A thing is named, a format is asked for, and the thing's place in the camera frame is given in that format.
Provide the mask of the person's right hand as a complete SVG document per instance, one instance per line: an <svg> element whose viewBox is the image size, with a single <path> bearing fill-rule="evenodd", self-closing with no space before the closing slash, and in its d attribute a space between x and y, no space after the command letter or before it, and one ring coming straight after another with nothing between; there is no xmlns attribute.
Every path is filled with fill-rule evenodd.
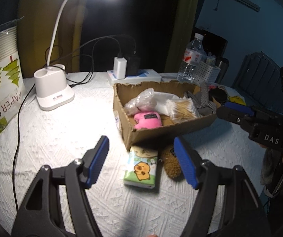
<svg viewBox="0 0 283 237"><path fill-rule="evenodd" d="M269 198L283 193L283 154L266 148L260 173L260 184Z"/></svg>

